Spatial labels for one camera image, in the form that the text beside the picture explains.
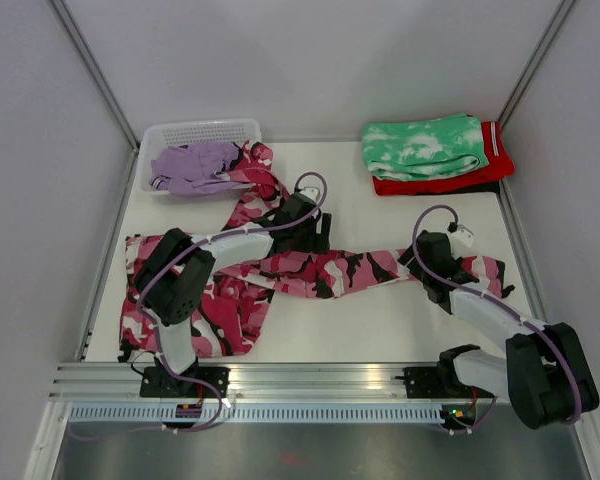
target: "red clothing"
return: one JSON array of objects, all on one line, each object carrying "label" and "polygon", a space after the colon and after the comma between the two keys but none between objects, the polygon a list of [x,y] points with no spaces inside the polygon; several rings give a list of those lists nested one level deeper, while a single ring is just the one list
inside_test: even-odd
[{"label": "red clothing", "polygon": [[500,122],[482,122],[484,153],[489,165],[455,178],[422,182],[399,182],[373,178],[373,187],[378,195],[422,195],[427,193],[452,193],[461,188],[497,182],[515,172],[513,162],[507,155],[500,138]]}]

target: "white table surface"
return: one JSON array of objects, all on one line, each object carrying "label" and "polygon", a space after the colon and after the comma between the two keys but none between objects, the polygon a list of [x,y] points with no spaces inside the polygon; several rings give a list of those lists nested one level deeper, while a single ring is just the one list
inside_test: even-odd
[{"label": "white table surface", "polygon": [[[495,194],[378,197],[360,158],[358,142],[278,143],[271,147],[274,172],[289,188],[307,170],[318,171],[327,179],[329,192],[323,210],[333,214],[332,248],[359,252],[406,248],[420,213],[431,205],[446,203],[475,233],[474,249],[506,263],[505,285],[516,285],[507,302],[529,311]],[[87,361],[116,361],[119,354],[119,319],[126,287],[124,238],[162,234],[173,227],[195,233],[218,232],[238,198],[239,194],[233,193],[193,202],[143,195],[133,186]],[[423,227],[444,231],[450,219],[446,212],[433,212]],[[337,300],[276,293],[251,352],[221,361],[425,362],[436,361],[441,351],[467,343],[499,353],[469,324],[432,304],[418,282],[402,282]]]}]

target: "gray floor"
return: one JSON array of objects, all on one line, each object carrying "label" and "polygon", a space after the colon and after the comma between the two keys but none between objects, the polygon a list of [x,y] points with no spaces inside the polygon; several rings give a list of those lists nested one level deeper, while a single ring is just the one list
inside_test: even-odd
[{"label": "gray floor", "polygon": [[[101,435],[129,424],[85,423]],[[573,429],[532,431],[507,407],[466,437],[417,425],[225,424],[202,433],[66,440],[55,480],[588,479]]]}]

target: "metal bar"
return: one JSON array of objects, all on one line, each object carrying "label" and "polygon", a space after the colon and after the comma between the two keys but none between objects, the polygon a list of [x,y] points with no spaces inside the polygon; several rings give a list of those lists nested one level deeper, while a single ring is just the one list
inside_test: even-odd
[{"label": "metal bar", "polygon": [[71,45],[73,45],[75,52],[78,54],[78,57],[80,57],[82,64],[87,69],[87,72],[89,73],[91,80],[98,90],[98,93],[104,100],[111,117],[116,122],[120,132],[129,143],[131,148],[137,153],[140,143],[133,133],[133,129],[131,128],[127,117],[125,116],[120,104],[118,103],[118,100],[113,94],[107,79],[102,74],[102,70],[100,69],[95,57],[91,53],[89,45],[87,45],[87,42],[80,32],[78,24],[71,15],[69,8],[64,0],[47,0],[47,3],[60,22],[62,29],[69,37]]},{"label": "metal bar", "polygon": [[53,478],[71,405],[48,403],[40,422],[24,480]]},{"label": "metal bar", "polygon": [[[137,364],[138,368],[151,363]],[[229,396],[248,403],[431,403],[409,399],[402,369],[431,364],[232,364]],[[127,364],[64,363],[50,389],[51,401],[151,402],[139,397],[140,377]],[[162,399],[161,402],[182,402]],[[444,399],[444,403],[455,400]]]},{"label": "metal bar", "polygon": [[[209,420],[216,412],[215,402],[206,402],[200,409],[199,420]],[[249,404],[234,403],[223,408],[219,423],[270,423],[270,424],[406,424],[443,423],[442,405],[429,404]],[[191,417],[178,412],[176,404],[151,402],[137,403],[74,403],[71,422],[148,422],[189,423]]]},{"label": "metal bar", "polygon": [[100,254],[100,259],[98,261],[98,273],[93,281],[91,289],[89,290],[88,307],[86,309],[85,316],[82,320],[82,327],[80,329],[82,335],[74,351],[74,360],[82,359],[87,337],[91,333],[91,328],[93,327],[93,324],[96,320],[96,316],[98,314],[98,308],[100,307],[100,301],[102,299],[102,292],[104,291],[104,287],[107,283],[106,280],[107,275],[109,274],[109,267],[111,266],[113,253],[115,252],[116,241],[118,239],[118,234],[122,226],[122,220],[124,219],[124,212],[127,208],[129,195],[131,194],[131,187],[133,185],[133,178],[137,158],[137,152],[132,151],[129,155],[129,158],[127,159],[126,166],[122,174],[124,183],[119,189],[116,202],[113,205],[116,211],[116,215],[109,224],[105,244]]},{"label": "metal bar", "polygon": [[592,480],[600,480],[600,412],[587,414],[575,425],[580,447]]},{"label": "metal bar", "polygon": [[513,88],[513,91],[511,92],[507,103],[505,103],[504,108],[502,109],[502,112],[498,117],[498,121],[500,122],[500,128],[502,131],[504,131],[507,124],[509,123],[511,115],[513,114],[518,104],[524,97],[524,94],[529,88],[529,85],[533,80],[536,72],[538,71],[538,68],[540,67],[545,56],[553,46],[556,38],[558,37],[558,34],[564,27],[567,19],[573,12],[573,9],[577,3],[578,0],[562,0],[558,5],[558,8],[556,8],[553,17],[549,21],[549,25],[547,25],[547,28],[542,34],[538,45],[536,45],[536,48],[531,54],[531,58],[529,58],[529,61],[524,67],[524,70],[522,71],[522,74],[520,75],[516,86]]},{"label": "metal bar", "polygon": [[540,282],[538,281],[537,270],[531,257],[529,244],[524,235],[522,224],[520,223],[520,217],[513,204],[511,189],[509,188],[507,179],[500,182],[500,195],[498,195],[498,199],[500,201],[502,217],[509,234],[509,239],[511,240],[513,254],[518,264],[520,277],[522,278],[522,285],[529,300],[531,314],[540,320],[549,322],[546,304],[543,301]]}]

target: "robotic arm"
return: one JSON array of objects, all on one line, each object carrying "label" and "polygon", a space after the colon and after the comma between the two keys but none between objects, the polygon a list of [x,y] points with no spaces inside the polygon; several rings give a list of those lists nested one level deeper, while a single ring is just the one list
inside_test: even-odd
[{"label": "robotic arm", "polygon": [[[215,272],[288,250],[329,251],[331,215],[318,209],[319,195],[317,188],[297,190],[280,208],[214,236],[187,235],[178,228],[163,236],[134,281],[139,292],[147,292],[144,304],[160,319],[157,328],[162,354],[174,373],[186,374],[196,364],[191,344],[193,327],[188,320]],[[160,275],[185,251],[190,253]]]},{"label": "robotic arm", "polygon": [[473,325],[506,353],[505,358],[495,357],[475,345],[441,353],[437,372],[446,390],[474,386],[507,399],[533,429],[577,420],[581,412],[596,409],[598,392],[575,330],[521,315],[480,288],[465,288],[477,279],[453,255],[463,236],[466,227],[455,222],[446,234],[423,231],[414,242],[420,261],[413,247],[403,256],[431,301]]}]

